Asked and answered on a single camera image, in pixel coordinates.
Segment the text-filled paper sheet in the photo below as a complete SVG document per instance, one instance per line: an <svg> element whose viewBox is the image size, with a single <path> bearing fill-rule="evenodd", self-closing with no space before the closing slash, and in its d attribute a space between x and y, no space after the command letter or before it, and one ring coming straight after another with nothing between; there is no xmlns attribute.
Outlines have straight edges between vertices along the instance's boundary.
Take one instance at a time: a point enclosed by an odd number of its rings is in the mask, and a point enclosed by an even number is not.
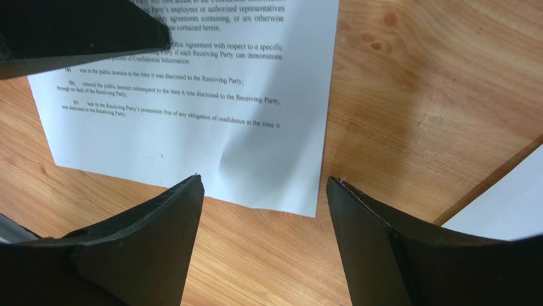
<svg viewBox="0 0 543 306"><path fill-rule="evenodd" d="M314 217L338 1L138 1L171 48L29 77L58 166Z"/></svg>

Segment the white paper sheet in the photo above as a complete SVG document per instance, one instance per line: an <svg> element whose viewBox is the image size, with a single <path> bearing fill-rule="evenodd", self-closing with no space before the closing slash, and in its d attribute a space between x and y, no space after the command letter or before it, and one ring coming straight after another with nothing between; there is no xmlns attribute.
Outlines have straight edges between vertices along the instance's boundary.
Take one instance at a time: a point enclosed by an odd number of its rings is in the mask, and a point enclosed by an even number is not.
<svg viewBox="0 0 543 306"><path fill-rule="evenodd" d="M542 234L542 148L442 225L498 240Z"/></svg>

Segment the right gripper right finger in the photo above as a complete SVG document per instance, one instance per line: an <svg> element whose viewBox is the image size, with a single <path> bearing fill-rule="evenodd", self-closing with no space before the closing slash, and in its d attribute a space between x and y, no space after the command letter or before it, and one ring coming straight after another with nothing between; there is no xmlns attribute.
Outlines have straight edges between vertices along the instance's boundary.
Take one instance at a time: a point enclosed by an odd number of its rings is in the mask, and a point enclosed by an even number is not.
<svg viewBox="0 0 543 306"><path fill-rule="evenodd" d="M326 194L353 305L542 304L541 236L445 229L336 177Z"/></svg>

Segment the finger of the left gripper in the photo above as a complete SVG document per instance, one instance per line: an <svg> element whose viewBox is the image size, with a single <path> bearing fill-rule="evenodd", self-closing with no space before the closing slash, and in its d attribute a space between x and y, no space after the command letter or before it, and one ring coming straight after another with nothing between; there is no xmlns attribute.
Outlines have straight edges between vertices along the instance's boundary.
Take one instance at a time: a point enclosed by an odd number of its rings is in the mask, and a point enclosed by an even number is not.
<svg viewBox="0 0 543 306"><path fill-rule="evenodd" d="M1 1L3 80L170 47L132 1Z"/></svg>

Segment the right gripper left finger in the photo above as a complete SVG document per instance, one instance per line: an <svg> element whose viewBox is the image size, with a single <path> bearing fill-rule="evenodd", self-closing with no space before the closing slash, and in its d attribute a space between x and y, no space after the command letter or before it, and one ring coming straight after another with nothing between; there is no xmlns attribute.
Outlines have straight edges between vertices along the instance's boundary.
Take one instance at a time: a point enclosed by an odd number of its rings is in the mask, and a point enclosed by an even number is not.
<svg viewBox="0 0 543 306"><path fill-rule="evenodd" d="M203 200L193 175L62 238L1 244L1 304L179 305Z"/></svg>

